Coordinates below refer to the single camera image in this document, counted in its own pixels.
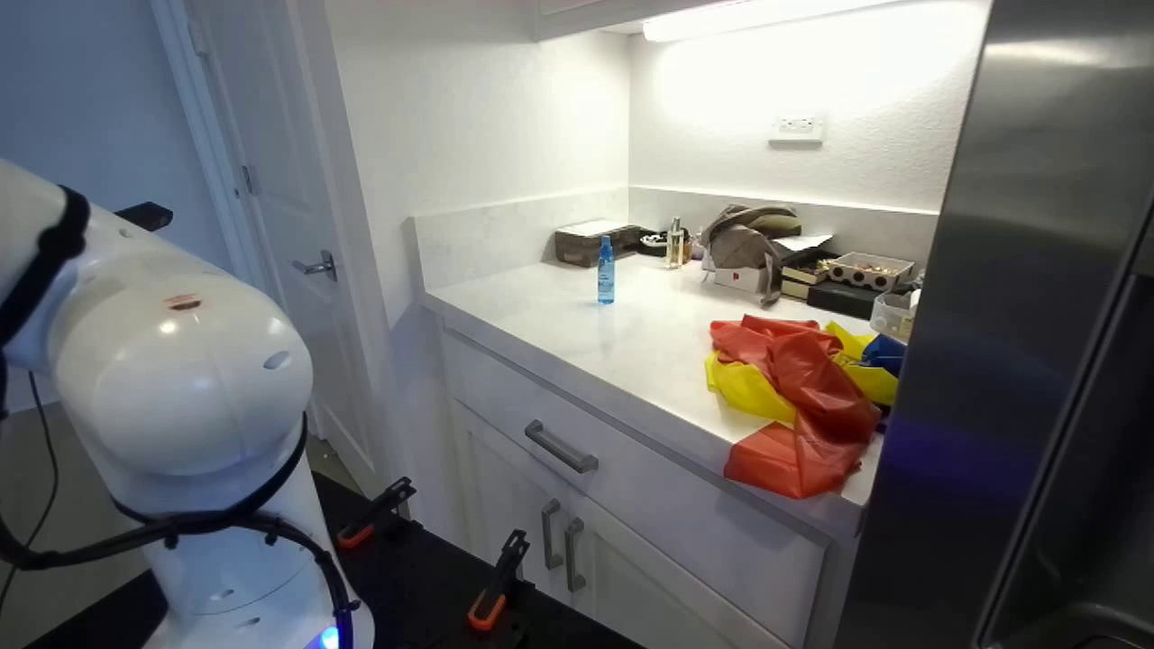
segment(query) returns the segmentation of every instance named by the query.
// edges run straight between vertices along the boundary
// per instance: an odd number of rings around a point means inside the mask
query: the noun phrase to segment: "refrigerator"
[[[995,0],[838,649],[1154,646],[1154,5]]]

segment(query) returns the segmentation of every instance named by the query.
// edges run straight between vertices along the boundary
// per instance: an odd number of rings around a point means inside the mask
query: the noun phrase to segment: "kitchen counter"
[[[762,311],[740,295],[703,289],[698,262],[683,272],[665,261],[627,256],[617,262],[617,303],[596,303],[596,272],[525,262],[488,277],[430,289],[443,326],[555,389],[617,419],[642,445],[666,457],[724,480],[728,448],[762,429],[708,389],[712,323],[744,314],[784,323],[840,323],[868,332],[867,323],[780,298]],[[791,503],[751,490],[758,503],[822,527],[856,522],[868,503],[879,438],[840,496]]]

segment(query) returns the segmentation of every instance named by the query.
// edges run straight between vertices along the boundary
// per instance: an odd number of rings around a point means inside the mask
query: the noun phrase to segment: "small bottle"
[[[617,294],[617,261],[614,261],[614,243],[609,236],[599,246],[599,303],[614,303]]]

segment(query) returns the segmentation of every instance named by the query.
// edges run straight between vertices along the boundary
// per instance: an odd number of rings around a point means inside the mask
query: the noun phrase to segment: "red cloth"
[[[791,498],[838,490],[879,425],[879,411],[833,365],[840,342],[814,323],[715,323],[722,362],[752,365],[793,407],[793,425],[766,425],[728,452],[724,476]]]
[[[867,445],[825,445],[799,419],[796,429],[766,425],[728,452],[724,476],[786,498],[840,490]]]

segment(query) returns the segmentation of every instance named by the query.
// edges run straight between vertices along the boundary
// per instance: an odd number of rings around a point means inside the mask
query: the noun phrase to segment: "white wall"
[[[654,47],[636,39],[632,184],[939,212],[989,0]],[[767,145],[822,111],[820,147]]]
[[[328,0],[342,100],[385,294],[385,474],[453,538],[453,474],[433,318],[415,308],[409,216],[627,184],[621,36],[525,44],[524,0]]]
[[[157,204],[167,238],[227,267],[148,0],[37,0],[0,10],[0,157],[109,210]],[[12,407],[24,407],[13,374]]]

